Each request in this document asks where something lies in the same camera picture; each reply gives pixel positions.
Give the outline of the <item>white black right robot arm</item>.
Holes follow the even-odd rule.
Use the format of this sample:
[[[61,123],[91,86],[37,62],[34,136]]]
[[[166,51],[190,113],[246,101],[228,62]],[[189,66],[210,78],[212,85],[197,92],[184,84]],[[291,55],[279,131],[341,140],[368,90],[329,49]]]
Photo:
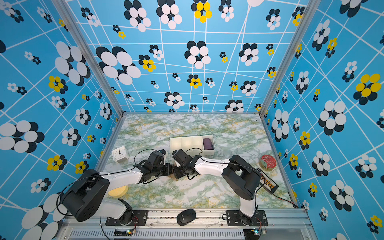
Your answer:
[[[257,218],[257,191],[261,174],[239,155],[214,160],[204,156],[191,157],[182,149],[173,152],[173,159],[184,176],[212,175],[222,177],[240,197],[240,217],[250,225]]]

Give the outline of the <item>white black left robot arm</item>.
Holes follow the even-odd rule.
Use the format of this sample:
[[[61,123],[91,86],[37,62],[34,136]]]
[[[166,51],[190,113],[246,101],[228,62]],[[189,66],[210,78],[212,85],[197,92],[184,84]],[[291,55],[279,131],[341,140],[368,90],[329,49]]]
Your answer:
[[[91,169],[78,180],[65,187],[57,199],[57,206],[65,207],[78,222],[92,217],[106,217],[118,220],[127,226],[134,216],[133,208],[122,199],[112,200],[106,194],[121,187],[147,184],[151,178],[165,177],[172,174],[172,165],[165,163],[165,150],[153,151],[148,159],[134,165],[131,169],[114,173],[99,173]]]

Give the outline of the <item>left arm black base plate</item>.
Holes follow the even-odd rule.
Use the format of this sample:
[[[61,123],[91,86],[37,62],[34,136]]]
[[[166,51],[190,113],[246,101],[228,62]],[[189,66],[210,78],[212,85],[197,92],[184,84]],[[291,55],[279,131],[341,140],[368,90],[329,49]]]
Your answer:
[[[107,218],[106,226],[145,226],[148,219],[148,210],[131,210],[124,213],[119,219]]]

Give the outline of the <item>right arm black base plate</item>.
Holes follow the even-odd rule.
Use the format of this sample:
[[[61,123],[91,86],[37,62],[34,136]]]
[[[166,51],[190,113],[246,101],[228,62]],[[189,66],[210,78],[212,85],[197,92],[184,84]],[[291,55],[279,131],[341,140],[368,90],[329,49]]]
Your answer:
[[[267,227],[269,225],[263,210],[256,210],[252,217],[246,216],[240,210],[227,210],[225,215],[229,227]]]

